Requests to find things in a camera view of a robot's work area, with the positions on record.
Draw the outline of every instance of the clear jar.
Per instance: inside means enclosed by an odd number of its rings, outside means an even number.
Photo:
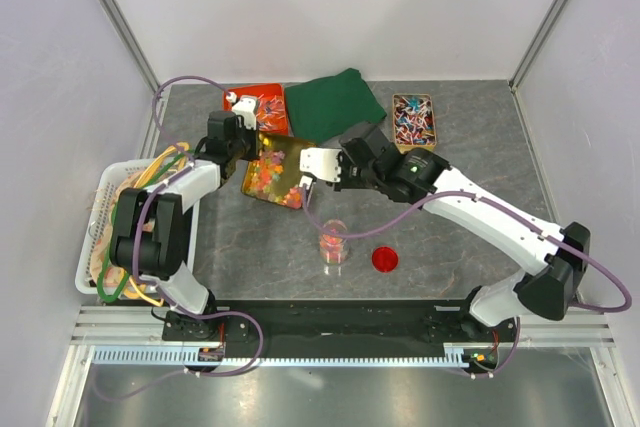
[[[336,234],[347,233],[347,226],[337,219],[327,221],[323,227]],[[345,239],[332,237],[329,234],[320,234],[320,255],[326,264],[341,264],[346,260],[348,253],[349,245]]]

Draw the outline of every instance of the white wall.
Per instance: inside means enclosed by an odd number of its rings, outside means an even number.
[[[560,219],[592,231],[592,252],[635,293],[611,315],[640,395],[640,4],[571,0],[521,89],[525,116]],[[591,270],[588,300],[620,303]]]
[[[0,411],[32,427],[82,300],[92,190],[136,156],[150,93],[97,0],[0,0],[0,12]]]
[[[506,79],[552,0],[118,0],[160,79]]]

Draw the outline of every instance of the green hose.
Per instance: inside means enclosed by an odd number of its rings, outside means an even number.
[[[142,186],[142,188],[145,188],[149,185],[155,184],[164,174],[167,173],[167,171],[173,167],[181,158],[184,157],[184,154],[178,154],[176,155],[171,162],[167,163],[167,165],[165,165],[164,167],[162,167],[162,169],[160,169],[158,172],[156,172],[156,174],[149,179],[149,182],[147,182],[145,185]],[[116,218],[116,209],[118,208],[118,202],[115,203],[115,205],[113,206],[113,210],[111,211],[111,224],[113,224],[115,218]],[[124,290],[125,286],[127,285],[127,281],[129,280],[129,273],[125,272],[124,273],[124,277],[122,277],[122,280],[120,281],[120,283],[118,284],[118,286],[116,287],[116,290],[113,292],[113,294],[111,295],[107,295],[107,293],[104,291],[104,276],[107,274],[107,269],[109,267],[109,249],[111,247],[111,244],[109,244],[109,246],[107,247],[107,251],[104,254],[104,259],[102,261],[102,269],[100,269],[100,274],[98,275],[98,282],[96,282],[96,288],[98,290],[98,296],[100,297],[100,299],[102,299],[103,302],[106,302],[107,304],[110,304],[112,302],[115,302],[116,300],[118,300],[118,297],[120,297],[120,294],[122,293],[122,291]]]

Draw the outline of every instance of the red tray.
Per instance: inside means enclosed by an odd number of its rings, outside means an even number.
[[[229,90],[235,92],[238,98],[243,95],[251,95],[260,99],[260,106],[256,114],[260,131],[289,135],[289,121],[287,120],[287,108],[284,102],[282,85],[248,85]],[[227,102],[224,96],[222,98],[222,106],[224,110],[231,110],[231,104]]]

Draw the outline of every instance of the white laundry basket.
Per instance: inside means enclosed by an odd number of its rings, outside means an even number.
[[[82,244],[82,252],[76,270],[76,288],[83,294],[97,294],[98,291],[91,279],[89,265],[91,262],[91,254],[96,246],[96,241],[102,237],[104,228],[107,225],[107,215],[109,214],[109,206],[118,186],[124,182],[127,177],[135,172],[142,171],[149,167],[154,159],[130,160],[128,162],[119,162],[112,164],[105,169],[100,177],[100,184],[96,194],[96,201],[89,217],[89,225],[84,235]],[[187,256],[187,268],[193,271],[193,259],[195,256],[196,234],[198,232],[198,215],[200,212],[200,202],[196,202],[193,206],[193,215],[191,220],[191,234],[189,237],[189,252]],[[105,287],[107,295],[115,291],[115,287]],[[153,292],[153,287],[148,287],[147,292]]]

